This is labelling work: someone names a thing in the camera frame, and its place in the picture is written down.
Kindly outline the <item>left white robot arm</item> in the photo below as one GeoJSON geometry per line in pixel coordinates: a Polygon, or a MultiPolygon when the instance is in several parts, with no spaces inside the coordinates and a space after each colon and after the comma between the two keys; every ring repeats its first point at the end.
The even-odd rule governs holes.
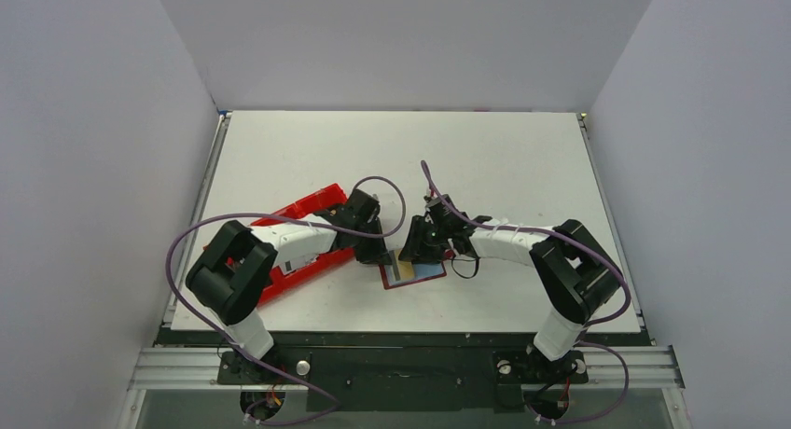
{"type": "Polygon", "coordinates": [[[387,253],[376,198],[355,189],[346,202],[299,221],[248,227],[223,224],[186,276],[187,289],[211,310],[239,351],[261,360],[274,346],[257,312],[272,284],[271,271],[287,262],[311,259],[342,249],[376,264],[387,253]]]}

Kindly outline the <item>red leather card holder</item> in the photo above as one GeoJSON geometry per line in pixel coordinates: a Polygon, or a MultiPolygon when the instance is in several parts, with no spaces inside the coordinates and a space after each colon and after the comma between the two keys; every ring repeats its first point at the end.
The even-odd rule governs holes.
{"type": "Polygon", "coordinates": [[[447,271],[443,263],[415,264],[400,260],[400,255],[401,249],[390,251],[390,262],[379,266],[382,286],[385,290],[423,283],[447,276],[447,271]]]}

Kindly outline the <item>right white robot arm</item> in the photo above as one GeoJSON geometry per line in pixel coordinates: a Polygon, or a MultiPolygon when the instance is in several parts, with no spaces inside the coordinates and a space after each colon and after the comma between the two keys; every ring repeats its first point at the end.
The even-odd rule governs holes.
{"type": "Polygon", "coordinates": [[[550,362],[564,358],[622,286],[623,275],[588,229],[568,219],[554,228],[525,228],[458,211],[450,197],[429,198],[410,222],[403,262],[438,264],[454,255],[491,258],[535,269],[551,305],[532,348],[550,362]]]}

